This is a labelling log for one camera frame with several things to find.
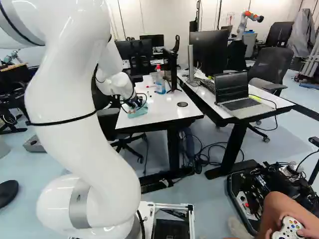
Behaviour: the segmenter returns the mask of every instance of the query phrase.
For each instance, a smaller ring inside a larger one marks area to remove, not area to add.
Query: chair wheel
[[[138,163],[143,164],[144,163],[144,158],[143,157],[138,158]]]
[[[265,143],[269,143],[269,142],[270,142],[270,139],[269,139],[268,137],[265,137],[265,138],[263,138],[263,141],[264,141]]]

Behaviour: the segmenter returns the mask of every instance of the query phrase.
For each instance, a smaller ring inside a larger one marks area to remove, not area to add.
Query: game controller
[[[292,217],[284,217],[282,221],[283,227],[279,232],[274,232],[272,239],[301,239],[304,238],[297,234],[297,231],[303,229],[304,226]]]

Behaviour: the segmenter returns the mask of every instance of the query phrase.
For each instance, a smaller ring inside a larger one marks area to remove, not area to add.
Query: blue floor
[[[282,96],[319,112],[319,91],[299,87],[291,79],[295,73],[289,71],[286,74],[284,84],[289,88],[282,92]],[[23,122],[24,119],[21,119],[19,125],[23,126]],[[319,136],[317,121],[291,111],[278,116],[278,123],[277,130],[268,132],[271,138],[269,143],[264,143],[261,137],[247,131],[242,146],[246,159],[270,163],[300,161],[307,154],[316,150],[308,142],[308,138]],[[262,123],[264,128],[272,128],[274,125],[273,119],[263,120]],[[205,117],[197,120],[191,129],[204,145],[208,145],[218,141],[227,141],[232,125],[217,129],[214,123]],[[66,236],[61,236],[43,227],[35,215],[35,204],[41,190],[52,179],[60,176],[64,169],[46,153],[29,153],[24,150],[22,144],[33,135],[33,128],[29,127],[28,131],[24,133],[3,137],[12,147],[12,151],[0,159],[0,182],[15,179],[20,183],[20,191],[11,204],[0,210],[1,238],[66,239]],[[165,132],[151,132],[147,135],[150,142],[148,174],[168,169]],[[146,153],[146,145],[142,141],[132,143],[132,147],[142,154]],[[219,149],[212,150],[212,160],[220,161],[222,154],[223,152]],[[144,167],[137,163],[136,157],[123,150],[121,155],[132,165],[137,174],[142,176]],[[305,161],[304,167],[308,176],[317,159],[318,156],[314,155]],[[314,188],[319,191],[319,179],[314,183]],[[143,195],[143,200],[157,203],[195,204],[196,238],[202,236],[207,239],[217,239],[231,236],[226,221],[229,216],[237,215],[225,194],[225,178],[208,181],[203,174],[187,177],[172,188]]]

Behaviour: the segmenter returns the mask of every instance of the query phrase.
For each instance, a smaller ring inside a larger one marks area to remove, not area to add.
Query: desk
[[[136,83],[137,93],[145,93],[148,96],[147,103],[149,111],[146,115],[129,119],[128,115],[121,109],[116,124],[118,133],[137,133],[166,130],[169,157],[169,174],[155,176],[159,180],[165,177],[169,179],[179,178],[192,172],[191,168],[180,170],[179,159],[179,137],[178,132],[182,128],[190,126],[195,120],[204,118],[203,113],[184,91],[175,91],[160,95],[154,92],[154,80],[151,75],[143,76],[143,82]],[[181,108],[179,102],[187,102],[188,106]],[[151,176],[140,178],[141,184],[144,179],[149,180]]]
[[[215,105],[216,97],[213,93],[203,86],[191,86],[187,83],[187,77],[183,77],[183,74],[188,74],[188,71],[178,71],[177,73],[179,84],[204,114],[206,114],[217,126],[224,127],[229,123],[235,124],[229,137],[221,166],[219,168],[206,171],[205,176],[207,179],[214,179],[220,176],[228,175],[232,172],[242,171],[247,167],[255,167],[254,160],[235,163],[237,154],[241,148],[244,136],[246,134],[247,125],[251,122],[256,122],[258,120],[289,112],[293,107],[295,107],[295,104],[249,85],[250,94],[275,102],[277,104],[277,109],[273,112],[253,116],[247,119],[237,119],[223,110],[223,108]],[[272,102],[265,100],[261,100],[261,102],[274,107]]]
[[[27,63],[11,65],[11,66],[8,66],[7,68],[1,69],[0,71],[1,71],[1,72],[9,71],[9,70],[12,70],[12,69],[17,68],[17,67],[20,67],[20,66],[25,66],[26,64],[27,64]]]
[[[157,64],[164,65],[164,59],[155,59],[151,60],[151,65],[156,66]],[[123,60],[123,69],[130,69],[130,61],[129,60]]]

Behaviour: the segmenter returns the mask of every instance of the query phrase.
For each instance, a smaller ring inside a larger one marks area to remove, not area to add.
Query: white wall
[[[217,27],[220,0],[202,0],[201,30],[213,30]],[[247,29],[258,33],[259,40],[265,40],[270,26],[275,21],[292,21],[295,19],[302,0],[251,0],[250,11],[265,17],[262,23],[248,20]],[[175,35],[180,35],[178,61],[187,62],[187,45],[189,42],[189,22],[195,20],[196,0],[108,0],[111,19],[111,33],[114,39],[125,40],[127,36],[139,39],[142,34],[164,34],[165,46],[173,48]],[[304,0],[302,7],[314,8],[316,0]],[[249,0],[223,0],[219,26],[226,25],[229,14],[233,14],[233,33],[236,33],[241,13],[248,10]],[[314,18],[319,13],[319,4]],[[20,51],[23,61],[30,66],[39,65],[44,54],[41,47]],[[4,58],[11,50],[0,49],[0,58]]]

